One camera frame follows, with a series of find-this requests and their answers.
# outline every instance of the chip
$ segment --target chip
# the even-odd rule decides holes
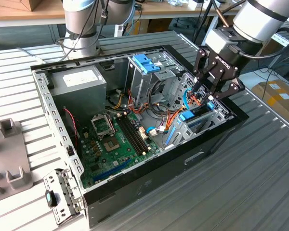
[[[103,145],[105,146],[107,152],[111,152],[120,147],[118,140],[114,136],[103,139]]]
[[[90,168],[91,168],[92,172],[100,169],[100,167],[98,165],[92,165]]]

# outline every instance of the metal workbench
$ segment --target metal workbench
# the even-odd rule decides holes
[[[197,48],[175,32],[101,40],[106,53],[160,44],[195,61]],[[63,56],[56,45],[26,50],[47,62]],[[34,181],[31,189],[0,201],[0,231],[57,228],[42,177],[63,163],[29,69],[33,64],[37,62],[23,51],[0,51],[0,119],[21,121]],[[233,100],[250,118],[217,153],[95,230],[289,231],[289,125],[247,91]],[[78,216],[60,229],[85,230],[85,222]]]

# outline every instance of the white label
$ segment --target white label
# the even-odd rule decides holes
[[[289,100],[289,95],[284,93],[284,94],[279,94],[284,100]]]
[[[154,65],[155,66],[163,66],[163,64],[160,61],[158,61],[157,63],[154,63]]]
[[[92,70],[88,70],[65,75],[63,76],[63,80],[68,87],[72,87],[78,84],[96,81],[98,78]]]
[[[271,88],[273,88],[274,90],[280,89],[280,87],[276,84],[276,83],[271,83],[269,84],[271,86]]]

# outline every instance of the wire bundle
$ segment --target wire bundle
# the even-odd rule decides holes
[[[72,115],[72,113],[69,110],[67,110],[66,108],[63,108],[63,110],[66,111],[69,114],[69,116],[71,117],[71,119],[72,119],[72,122],[73,122],[73,125],[74,125],[74,132],[75,132],[75,144],[77,146],[77,128],[76,128],[75,118],[74,118],[74,116]]]

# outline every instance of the blue latch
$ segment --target blue latch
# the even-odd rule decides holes
[[[214,104],[212,103],[212,102],[208,102],[208,107],[211,109],[211,110],[213,110],[214,109]]]
[[[160,71],[160,67],[155,66],[145,54],[134,55],[133,59],[146,74]]]
[[[191,112],[191,111],[185,111],[185,112],[182,112],[179,116],[179,118],[182,120],[182,121],[186,121],[187,119],[190,119],[194,117],[194,114]]]

